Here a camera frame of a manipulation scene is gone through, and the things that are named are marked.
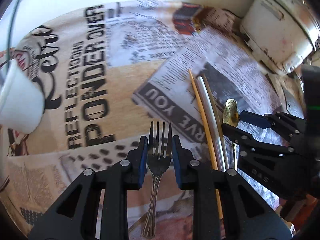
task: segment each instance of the fork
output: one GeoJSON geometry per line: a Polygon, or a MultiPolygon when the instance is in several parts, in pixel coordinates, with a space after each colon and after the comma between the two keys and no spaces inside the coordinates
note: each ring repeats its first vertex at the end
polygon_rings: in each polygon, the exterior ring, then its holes
{"type": "Polygon", "coordinates": [[[142,230],[142,236],[151,239],[156,235],[156,200],[159,188],[159,182],[162,175],[170,166],[171,151],[172,151],[172,131],[171,123],[169,124],[167,150],[164,154],[164,122],[162,127],[161,152],[159,153],[159,122],[157,122],[156,132],[156,151],[153,152],[153,121],[150,126],[149,142],[148,142],[148,157],[147,163],[152,174],[152,192],[146,223],[142,230]]]}

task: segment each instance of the spoon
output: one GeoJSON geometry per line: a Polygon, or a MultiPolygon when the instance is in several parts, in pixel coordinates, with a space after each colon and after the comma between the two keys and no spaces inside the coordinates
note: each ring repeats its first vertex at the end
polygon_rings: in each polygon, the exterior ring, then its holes
{"type": "MultiPolygon", "coordinates": [[[[222,122],[225,122],[233,127],[237,127],[239,123],[239,114],[237,108],[237,101],[234,99],[228,99],[226,106],[223,110],[222,122]]],[[[236,144],[232,143],[233,149],[233,168],[237,171],[237,155],[236,155],[236,144]]]]}

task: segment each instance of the silver rivet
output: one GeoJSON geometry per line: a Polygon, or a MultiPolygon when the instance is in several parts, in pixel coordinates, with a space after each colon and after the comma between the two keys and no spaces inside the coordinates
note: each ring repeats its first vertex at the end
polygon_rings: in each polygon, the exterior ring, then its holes
{"type": "Polygon", "coordinates": [[[121,166],[128,166],[130,164],[130,161],[129,160],[122,160],[120,161],[120,165],[121,166]]]}
{"type": "Polygon", "coordinates": [[[246,157],[248,154],[247,154],[247,152],[245,152],[245,151],[241,151],[241,152],[240,152],[240,155],[241,155],[242,157],[246,157]]]}
{"type": "Polygon", "coordinates": [[[192,160],[192,161],[190,161],[190,165],[191,165],[191,166],[196,167],[196,166],[199,166],[199,164],[200,164],[200,162],[199,162],[198,160],[192,160]]]}
{"type": "Polygon", "coordinates": [[[85,169],[85,170],[83,171],[83,174],[84,174],[85,176],[90,176],[92,173],[93,173],[93,170],[92,170],[92,169],[85,169]]]}
{"type": "Polygon", "coordinates": [[[236,175],[237,175],[237,172],[236,172],[236,170],[234,170],[234,169],[228,169],[228,170],[227,170],[227,173],[228,173],[230,176],[236,176],[236,175]]]}

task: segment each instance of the black rectangle print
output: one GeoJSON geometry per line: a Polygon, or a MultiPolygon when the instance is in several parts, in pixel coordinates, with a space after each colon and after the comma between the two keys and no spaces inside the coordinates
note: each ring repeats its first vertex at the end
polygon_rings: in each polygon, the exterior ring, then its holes
{"type": "Polygon", "coordinates": [[[171,122],[172,126],[189,141],[206,142],[203,125],[154,85],[148,82],[135,94],[164,121],[171,122]]]}

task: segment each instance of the white cup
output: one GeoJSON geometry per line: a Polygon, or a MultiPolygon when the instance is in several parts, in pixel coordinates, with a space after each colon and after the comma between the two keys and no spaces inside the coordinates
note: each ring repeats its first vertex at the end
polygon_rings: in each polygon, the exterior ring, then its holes
{"type": "Polygon", "coordinates": [[[10,68],[0,92],[0,124],[28,134],[39,125],[44,110],[42,92],[10,60],[10,68]]]}

